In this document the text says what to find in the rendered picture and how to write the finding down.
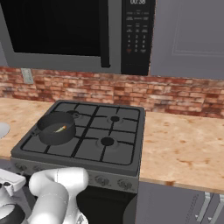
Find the dark grey pot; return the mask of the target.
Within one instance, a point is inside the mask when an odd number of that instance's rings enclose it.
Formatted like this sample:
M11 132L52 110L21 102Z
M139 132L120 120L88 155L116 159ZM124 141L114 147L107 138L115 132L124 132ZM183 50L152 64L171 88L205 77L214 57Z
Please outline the dark grey pot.
M55 130L66 125L66 129L54 133ZM38 136L43 144L60 145L69 142L76 134L74 117L66 112L55 112L42 116L37 124L36 129L31 135Z

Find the dark grey stove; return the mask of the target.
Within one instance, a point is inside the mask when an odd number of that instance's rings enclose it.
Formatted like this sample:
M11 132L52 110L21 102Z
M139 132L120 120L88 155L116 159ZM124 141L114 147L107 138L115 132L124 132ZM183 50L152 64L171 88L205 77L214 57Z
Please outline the dark grey stove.
M143 108L103 103L56 101L43 116L66 112L75 120L76 134L67 143L47 145L32 136L36 124L11 150L11 161L25 165L24 174L64 167L82 167L89 176L88 186L126 193L138 192L144 138ZM96 176L109 180L101 186ZM132 187L123 190L119 179Z

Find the orange and green vegetable piece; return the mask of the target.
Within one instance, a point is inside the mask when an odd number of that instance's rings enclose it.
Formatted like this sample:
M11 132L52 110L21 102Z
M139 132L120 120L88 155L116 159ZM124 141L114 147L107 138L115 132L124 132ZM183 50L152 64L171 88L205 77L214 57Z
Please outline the orange and green vegetable piece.
M54 133L59 133L59 132L61 132L63 130L66 130L66 129L67 129L67 126L64 125L64 126L60 127L59 129L55 130Z

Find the grey stove knob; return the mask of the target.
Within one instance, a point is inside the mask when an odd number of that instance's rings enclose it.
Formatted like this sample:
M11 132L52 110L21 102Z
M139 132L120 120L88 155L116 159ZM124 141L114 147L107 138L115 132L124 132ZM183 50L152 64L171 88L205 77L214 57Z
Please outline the grey stove knob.
M123 189L128 190L132 187L132 184L127 179L119 179L117 184Z
M23 164L18 164L18 163L15 163L15 166L18 170L20 170L21 172L25 171L27 169L27 167Z
M109 184L109 180L103 176L96 176L95 181L101 186L107 186Z

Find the grey microwave oven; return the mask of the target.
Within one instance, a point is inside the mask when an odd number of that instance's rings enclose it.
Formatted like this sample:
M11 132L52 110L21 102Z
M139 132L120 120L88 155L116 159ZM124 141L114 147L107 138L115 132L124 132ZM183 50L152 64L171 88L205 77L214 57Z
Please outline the grey microwave oven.
M10 67L149 72L156 0L0 0Z

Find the black oven door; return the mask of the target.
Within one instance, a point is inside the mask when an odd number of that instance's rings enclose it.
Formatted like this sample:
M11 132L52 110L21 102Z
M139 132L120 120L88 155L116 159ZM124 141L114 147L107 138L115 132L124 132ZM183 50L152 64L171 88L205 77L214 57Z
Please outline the black oven door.
M88 224L135 224L137 194L88 186L77 196Z

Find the dark microwave door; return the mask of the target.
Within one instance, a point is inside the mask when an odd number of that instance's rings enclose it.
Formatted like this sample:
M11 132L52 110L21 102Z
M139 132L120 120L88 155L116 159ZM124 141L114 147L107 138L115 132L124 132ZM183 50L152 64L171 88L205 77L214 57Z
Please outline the dark microwave door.
M110 67L101 67L99 0L0 0L0 44L10 67L119 74L122 0L108 0Z

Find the grey base cupboard door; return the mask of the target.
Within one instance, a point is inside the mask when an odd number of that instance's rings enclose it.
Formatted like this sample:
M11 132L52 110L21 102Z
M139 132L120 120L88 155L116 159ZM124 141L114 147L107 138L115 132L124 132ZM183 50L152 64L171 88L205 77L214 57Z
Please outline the grey base cupboard door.
M224 224L224 194L213 194L201 224Z
M201 191L141 182L136 224L201 224L196 217L204 199Z

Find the pale grey round object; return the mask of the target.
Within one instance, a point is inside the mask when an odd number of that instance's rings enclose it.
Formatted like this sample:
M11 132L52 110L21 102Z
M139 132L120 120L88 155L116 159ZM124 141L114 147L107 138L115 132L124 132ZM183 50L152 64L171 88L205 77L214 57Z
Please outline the pale grey round object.
M11 129L11 126L6 122L0 122L0 139L5 137Z

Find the grey wall socket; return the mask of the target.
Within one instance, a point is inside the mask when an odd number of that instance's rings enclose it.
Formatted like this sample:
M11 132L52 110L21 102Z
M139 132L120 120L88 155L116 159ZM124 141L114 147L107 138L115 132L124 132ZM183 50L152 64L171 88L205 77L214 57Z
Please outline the grey wall socket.
M32 84L33 83L32 70L30 68L22 68L21 72L23 75L24 83Z

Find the grey wall cupboard door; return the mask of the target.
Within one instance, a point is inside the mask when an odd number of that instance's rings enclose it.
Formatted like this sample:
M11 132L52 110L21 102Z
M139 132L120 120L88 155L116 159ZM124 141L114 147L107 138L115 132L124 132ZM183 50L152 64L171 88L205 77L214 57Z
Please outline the grey wall cupboard door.
M224 80L224 0L157 0L150 73Z

